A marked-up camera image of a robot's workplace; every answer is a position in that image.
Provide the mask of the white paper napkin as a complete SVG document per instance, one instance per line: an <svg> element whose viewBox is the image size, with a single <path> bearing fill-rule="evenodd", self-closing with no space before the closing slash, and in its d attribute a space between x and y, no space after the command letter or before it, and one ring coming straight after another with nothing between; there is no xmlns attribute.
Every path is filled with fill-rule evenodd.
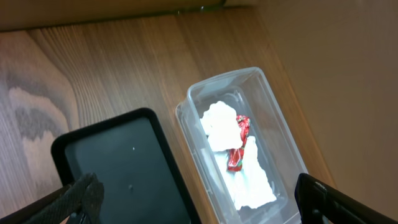
<svg viewBox="0 0 398 224"><path fill-rule="evenodd" d="M213 155L235 209L240 210L242 207L257 209L276 201L266 172L260 167L254 136L249 136L247 139L243 166L240 171L227 170L227 151L215 151Z"/></svg>
<svg viewBox="0 0 398 224"><path fill-rule="evenodd" d="M200 118L208 144L213 152L238 149L243 145L236 110L223 101L210 105Z"/></svg>

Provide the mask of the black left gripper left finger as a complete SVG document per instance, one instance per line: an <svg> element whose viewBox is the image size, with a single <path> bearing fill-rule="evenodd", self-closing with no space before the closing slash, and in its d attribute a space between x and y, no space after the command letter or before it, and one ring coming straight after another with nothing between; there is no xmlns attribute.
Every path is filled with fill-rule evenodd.
<svg viewBox="0 0 398 224"><path fill-rule="evenodd" d="M104 185L94 173L1 218L7 223L99 223Z"/></svg>

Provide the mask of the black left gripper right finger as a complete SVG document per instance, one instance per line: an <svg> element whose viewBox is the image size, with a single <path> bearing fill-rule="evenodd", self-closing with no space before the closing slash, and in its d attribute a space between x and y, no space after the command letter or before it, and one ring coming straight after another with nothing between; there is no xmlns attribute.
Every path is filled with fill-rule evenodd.
<svg viewBox="0 0 398 224"><path fill-rule="evenodd" d="M294 196L303 224L326 223L327 221L397 224L397 221L306 173L299 174Z"/></svg>

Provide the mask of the black flat waste tray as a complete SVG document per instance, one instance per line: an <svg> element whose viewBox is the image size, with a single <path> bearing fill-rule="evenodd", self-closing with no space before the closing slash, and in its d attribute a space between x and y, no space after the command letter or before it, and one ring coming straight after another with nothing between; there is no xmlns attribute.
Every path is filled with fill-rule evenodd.
<svg viewBox="0 0 398 224"><path fill-rule="evenodd" d="M100 223L199 223L200 217L149 108L58 137L51 146L62 184L96 174L104 185Z"/></svg>

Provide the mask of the clear plastic waste bin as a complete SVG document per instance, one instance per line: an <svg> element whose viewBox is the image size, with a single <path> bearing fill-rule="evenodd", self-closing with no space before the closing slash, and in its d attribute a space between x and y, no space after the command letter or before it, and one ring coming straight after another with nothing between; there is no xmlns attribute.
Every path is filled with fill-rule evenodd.
<svg viewBox="0 0 398 224"><path fill-rule="evenodd" d="M256 138L260 167L266 172L276 201L257 209L235 209L217 167L200 118L210 105L223 101L234 108L243 145L228 152L227 170L240 171L249 136ZM305 164L263 71L244 68L192 85L176 109L177 119L220 223L300 223L294 197Z"/></svg>

